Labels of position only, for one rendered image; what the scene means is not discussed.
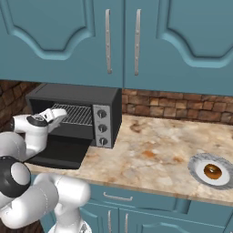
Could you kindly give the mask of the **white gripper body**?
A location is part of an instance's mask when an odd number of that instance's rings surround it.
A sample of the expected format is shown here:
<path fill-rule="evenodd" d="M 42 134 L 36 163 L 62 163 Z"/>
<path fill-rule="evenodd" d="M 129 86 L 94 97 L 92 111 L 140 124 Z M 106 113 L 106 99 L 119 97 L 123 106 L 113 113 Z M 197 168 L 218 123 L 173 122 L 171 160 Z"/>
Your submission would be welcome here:
<path fill-rule="evenodd" d="M 48 110 L 48 123 L 59 124 L 67 117 L 67 112 L 63 108 L 54 108 Z"/>

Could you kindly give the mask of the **metal toaster oven rack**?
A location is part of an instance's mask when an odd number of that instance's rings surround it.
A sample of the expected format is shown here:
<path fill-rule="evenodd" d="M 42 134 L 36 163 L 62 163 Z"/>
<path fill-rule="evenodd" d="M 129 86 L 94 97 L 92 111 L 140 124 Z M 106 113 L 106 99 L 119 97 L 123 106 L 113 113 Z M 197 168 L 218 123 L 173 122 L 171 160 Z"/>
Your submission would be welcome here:
<path fill-rule="evenodd" d="M 72 124 L 80 126 L 92 125 L 92 112 L 90 106 L 54 104 L 52 108 L 62 108 L 67 112 L 67 117 L 65 117 L 62 120 L 63 124 Z"/>

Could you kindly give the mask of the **black toaster oven door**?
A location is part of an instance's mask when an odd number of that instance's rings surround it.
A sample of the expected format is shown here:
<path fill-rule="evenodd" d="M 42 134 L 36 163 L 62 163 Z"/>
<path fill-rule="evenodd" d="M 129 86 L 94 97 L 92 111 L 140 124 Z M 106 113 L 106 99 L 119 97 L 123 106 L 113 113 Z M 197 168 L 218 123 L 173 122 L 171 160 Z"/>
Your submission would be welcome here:
<path fill-rule="evenodd" d="M 79 169 L 91 140 L 50 135 L 46 149 L 27 160 L 27 163 L 59 169 Z"/>

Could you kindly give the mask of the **black toaster oven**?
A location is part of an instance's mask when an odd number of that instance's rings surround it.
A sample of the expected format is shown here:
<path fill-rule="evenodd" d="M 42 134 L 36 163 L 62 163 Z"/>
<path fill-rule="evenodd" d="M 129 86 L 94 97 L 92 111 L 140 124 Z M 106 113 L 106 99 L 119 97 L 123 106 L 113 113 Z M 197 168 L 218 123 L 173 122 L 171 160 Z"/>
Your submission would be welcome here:
<path fill-rule="evenodd" d="M 63 84 L 41 84 L 26 95 L 26 101 L 33 114 L 40 113 L 54 104 L 72 106 L 90 106 L 92 125 L 80 126 L 60 123 L 52 135 L 75 137 L 91 140 L 94 147 L 112 148 L 122 122 L 122 89 L 114 87 L 78 86 Z M 97 111 L 106 111 L 106 117 L 100 118 Z M 107 131 L 101 133 L 99 125 L 106 125 Z M 99 139 L 104 137 L 107 144 L 101 146 Z"/>

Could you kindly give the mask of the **teal base cupboard door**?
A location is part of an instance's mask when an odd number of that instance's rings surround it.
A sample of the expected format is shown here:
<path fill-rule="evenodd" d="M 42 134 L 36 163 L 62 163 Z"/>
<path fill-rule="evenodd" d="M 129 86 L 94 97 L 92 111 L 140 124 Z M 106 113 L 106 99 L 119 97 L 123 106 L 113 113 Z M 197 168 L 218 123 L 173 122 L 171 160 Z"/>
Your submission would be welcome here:
<path fill-rule="evenodd" d="M 108 210 L 111 210 L 112 233 L 119 233 L 118 208 L 95 203 L 87 203 L 80 208 L 82 218 L 91 227 L 92 233 L 108 233 Z"/>
<path fill-rule="evenodd" d="M 119 209 L 119 233 L 125 233 L 126 213 L 128 213 L 127 233 L 223 233 L 225 229 L 121 208 Z"/>

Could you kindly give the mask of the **grey rimmed white plate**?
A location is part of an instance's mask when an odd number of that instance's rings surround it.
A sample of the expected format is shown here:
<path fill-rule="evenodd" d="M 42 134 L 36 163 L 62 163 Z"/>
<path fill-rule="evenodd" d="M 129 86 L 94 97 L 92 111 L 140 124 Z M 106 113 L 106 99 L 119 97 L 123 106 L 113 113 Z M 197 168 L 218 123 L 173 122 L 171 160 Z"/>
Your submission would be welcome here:
<path fill-rule="evenodd" d="M 207 177 L 204 173 L 204 167 L 207 164 L 218 166 L 222 171 L 222 176 L 219 179 Z M 219 190 L 233 188 L 233 164 L 223 157 L 209 153 L 198 153 L 189 160 L 187 168 L 190 175 L 201 184 Z"/>

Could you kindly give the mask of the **brown bagel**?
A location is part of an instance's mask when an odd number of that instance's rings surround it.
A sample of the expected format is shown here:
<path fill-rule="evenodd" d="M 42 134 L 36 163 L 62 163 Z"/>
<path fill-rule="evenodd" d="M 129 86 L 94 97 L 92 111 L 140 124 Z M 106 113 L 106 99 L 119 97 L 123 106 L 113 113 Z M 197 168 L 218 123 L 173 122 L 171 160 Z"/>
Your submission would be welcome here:
<path fill-rule="evenodd" d="M 204 167 L 204 173 L 207 177 L 211 179 L 219 179 L 222 176 L 221 169 L 213 164 L 207 164 Z"/>

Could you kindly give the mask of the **teal drawer front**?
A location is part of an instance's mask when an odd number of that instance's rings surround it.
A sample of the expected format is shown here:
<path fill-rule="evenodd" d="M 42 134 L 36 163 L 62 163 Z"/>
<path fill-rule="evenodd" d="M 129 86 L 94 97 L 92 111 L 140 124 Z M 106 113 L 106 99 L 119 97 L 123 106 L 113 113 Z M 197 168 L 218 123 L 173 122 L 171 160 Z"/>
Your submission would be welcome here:
<path fill-rule="evenodd" d="M 225 227 L 233 215 L 233 208 L 207 202 L 181 199 L 179 211 L 189 220 Z"/>
<path fill-rule="evenodd" d="M 140 191 L 132 191 L 128 189 L 122 189 L 117 187 L 106 187 L 91 184 L 91 198 L 96 201 L 114 203 L 123 206 L 129 206 L 132 208 L 149 209 L 149 210 L 164 210 L 181 213 L 179 211 L 179 201 L 183 198 L 175 198 L 162 196 L 151 193 L 144 193 Z M 105 198 L 103 192 L 108 195 L 118 196 L 122 198 L 133 197 L 130 202 L 119 201 L 110 198 Z"/>

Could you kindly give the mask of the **teal wall cupboard door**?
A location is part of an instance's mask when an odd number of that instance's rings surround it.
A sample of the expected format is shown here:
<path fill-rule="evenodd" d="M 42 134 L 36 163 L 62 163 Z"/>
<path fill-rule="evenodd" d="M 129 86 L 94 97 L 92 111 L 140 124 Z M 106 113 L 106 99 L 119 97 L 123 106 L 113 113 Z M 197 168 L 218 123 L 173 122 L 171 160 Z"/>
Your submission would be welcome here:
<path fill-rule="evenodd" d="M 126 0 L 125 16 L 124 87 L 233 96 L 233 0 Z"/>
<path fill-rule="evenodd" d="M 0 0 L 0 79 L 121 87 L 123 25 L 124 0 Z"/>

